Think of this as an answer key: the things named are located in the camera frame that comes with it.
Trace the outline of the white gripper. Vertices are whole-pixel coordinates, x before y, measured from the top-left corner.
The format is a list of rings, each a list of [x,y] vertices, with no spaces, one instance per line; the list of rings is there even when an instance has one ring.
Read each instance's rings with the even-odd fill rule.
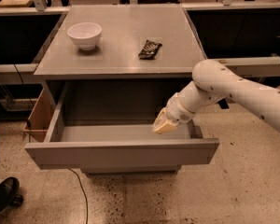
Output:
[[[176,129],[178,123],[188,123],[194,117],[180,102],[175,93],[167,102],[153,123],[153,132],[162,134]]]

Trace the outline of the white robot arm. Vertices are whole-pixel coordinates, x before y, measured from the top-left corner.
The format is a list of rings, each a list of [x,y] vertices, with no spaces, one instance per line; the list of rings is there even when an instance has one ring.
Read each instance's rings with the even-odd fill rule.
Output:
[[[179,124],[189,123],[200,108],[224,98],[280,132],[280,90],[239,77],[215,60],[194,66],[192,81],[168,100],[153,123],[153,132],[173,131]]]

